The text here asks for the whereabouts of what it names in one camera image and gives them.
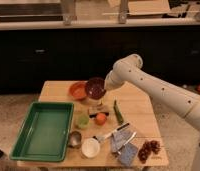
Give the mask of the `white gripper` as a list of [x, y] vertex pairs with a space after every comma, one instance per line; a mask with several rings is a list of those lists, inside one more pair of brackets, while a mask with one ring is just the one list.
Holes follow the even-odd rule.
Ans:
[[117, 75], [116, 72], [111, 70], [105, 78], [104, 88], [107, 91], [111, 91], [120, 88], [123, 84], [124, 81]]

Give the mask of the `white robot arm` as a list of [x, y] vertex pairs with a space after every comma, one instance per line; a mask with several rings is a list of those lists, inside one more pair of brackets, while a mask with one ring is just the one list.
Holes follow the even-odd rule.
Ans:
[[[129, 82], [171, 108], [200, 132], [200, 95], [151, 76], [141, 70], [142, 66], [138, 54], [117, 60], [105, 78], [105, 89], [111, 91]], [[200, 171], [200, 136], [191, 171]]]

